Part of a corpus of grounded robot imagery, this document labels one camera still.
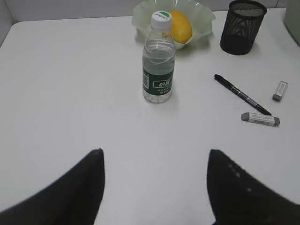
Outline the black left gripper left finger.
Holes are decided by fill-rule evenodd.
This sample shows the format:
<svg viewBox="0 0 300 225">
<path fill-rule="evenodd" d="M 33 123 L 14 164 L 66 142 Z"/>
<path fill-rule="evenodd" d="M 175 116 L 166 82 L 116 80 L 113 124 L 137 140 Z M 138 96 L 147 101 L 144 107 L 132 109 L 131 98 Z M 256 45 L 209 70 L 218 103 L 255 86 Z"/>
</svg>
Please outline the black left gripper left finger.
<svg viewBox="0 0 300 225">
<path fill-rule="evenodd" d="M 105 189 L 102 149 L 92 150 L 54 183 L 0 213 L 2 225 L 92 225 Z"/>
</svg>

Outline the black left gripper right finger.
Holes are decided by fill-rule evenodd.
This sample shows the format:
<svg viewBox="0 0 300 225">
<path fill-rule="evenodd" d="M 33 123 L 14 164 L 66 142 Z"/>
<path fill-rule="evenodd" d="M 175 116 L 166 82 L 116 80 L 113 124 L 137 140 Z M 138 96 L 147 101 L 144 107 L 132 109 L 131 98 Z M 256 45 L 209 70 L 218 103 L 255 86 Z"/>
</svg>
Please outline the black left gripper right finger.
<svg viewBox="0 0 300 225">
<path fill-rule="evenodd" d="M 216 225 L 298 225 L 299 205 L 247 173 L 221 150 L 211 150 L 207 191 Z"/>
</svg>

